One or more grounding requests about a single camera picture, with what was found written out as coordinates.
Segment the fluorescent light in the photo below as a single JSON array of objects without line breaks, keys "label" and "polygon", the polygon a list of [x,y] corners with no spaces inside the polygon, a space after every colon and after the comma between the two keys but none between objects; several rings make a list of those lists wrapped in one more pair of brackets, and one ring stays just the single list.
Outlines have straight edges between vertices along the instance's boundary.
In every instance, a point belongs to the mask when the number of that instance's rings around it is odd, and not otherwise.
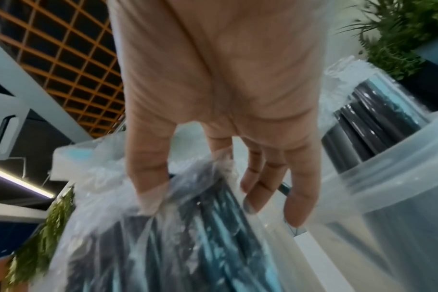
[{"label": "fluorescent light", "polygon": [[13,175],[10,175],[10,174],[4,172],[3,170],[0,170],[0,177],[5,179],[5,180],[8,180],[10,182],[13,182],[16,185],[24,187],[25,189],[32,190],[33,192],[35,192],[37,194],[40,194],[40,195],[42,195],[44,197],[47,197],[47,198],[50,198],[50,199],[55,197],[54,194],[52,194],[52,193],[50,193],[48,191],[45,191],[43,189],[40,189],[40,188],[38,188],[38,187],[36,187],[36,186],[34,186],[34,185],[32,185],[32,184],[22,180],[22,179],[16,178]]}]

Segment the orange lattice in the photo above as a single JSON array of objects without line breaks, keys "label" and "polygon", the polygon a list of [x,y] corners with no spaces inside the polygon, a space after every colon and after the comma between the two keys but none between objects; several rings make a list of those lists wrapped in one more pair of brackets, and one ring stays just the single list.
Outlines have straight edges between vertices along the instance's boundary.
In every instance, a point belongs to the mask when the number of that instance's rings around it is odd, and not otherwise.
[{"label": "orange lattice", "polygon": [[104,0],[0,0],[0,44],[93,137],[124,118]]}]

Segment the artificial plant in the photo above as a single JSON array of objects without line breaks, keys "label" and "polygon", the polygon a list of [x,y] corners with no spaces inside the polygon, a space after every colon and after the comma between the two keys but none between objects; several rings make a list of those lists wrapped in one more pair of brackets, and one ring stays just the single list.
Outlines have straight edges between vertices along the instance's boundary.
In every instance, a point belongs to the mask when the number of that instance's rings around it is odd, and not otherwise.
[{"label": "artificial plant", "polygon": [[60,237],[75,209],[73,188],[57,198],[49,208],[44,223],[13,253],[5,279],[6,287],[29,282],[49,269]]},{"label": "artificial plant", "polygon": [[[365,0],[355,7],[367,20],[345,28],[359,32],[369,62],[397,80],[422,68],[414,50],[438,37],[438,0]],[[368,36],[373,30],[379,37]]]}]

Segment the plastic bag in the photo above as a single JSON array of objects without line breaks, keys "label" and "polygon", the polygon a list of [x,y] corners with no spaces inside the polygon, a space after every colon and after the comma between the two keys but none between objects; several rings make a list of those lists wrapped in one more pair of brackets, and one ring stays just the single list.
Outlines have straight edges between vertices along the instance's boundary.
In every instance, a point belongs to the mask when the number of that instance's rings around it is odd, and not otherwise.
[{"label": "plastic bag", "polygon": [[242,210],[230,160],[194,162],[171,179],[150,217],[126,177],[122,146],[118,133],[55,152],[53,173],[76,179],[77,208],[36,291],[283,292],[305,285],[288,270],[297,263],[288,260],[287,234],[269,246],[257,216]]}]

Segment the human hand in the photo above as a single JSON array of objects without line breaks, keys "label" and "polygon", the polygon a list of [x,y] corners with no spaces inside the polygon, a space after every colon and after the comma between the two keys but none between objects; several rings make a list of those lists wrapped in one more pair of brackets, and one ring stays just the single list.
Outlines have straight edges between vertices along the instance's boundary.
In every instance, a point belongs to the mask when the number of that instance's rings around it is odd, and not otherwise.
[{"label": "human hand", "polygon": [[248,147],[241,187],[256,211],[289,168],[284,214],[303,224],[320,187],[324,3],[108,2],[125,85],[128,175],[142,200],[168,181],[176,125],[199,121],[212,151],[231,146],[232,136]]}]

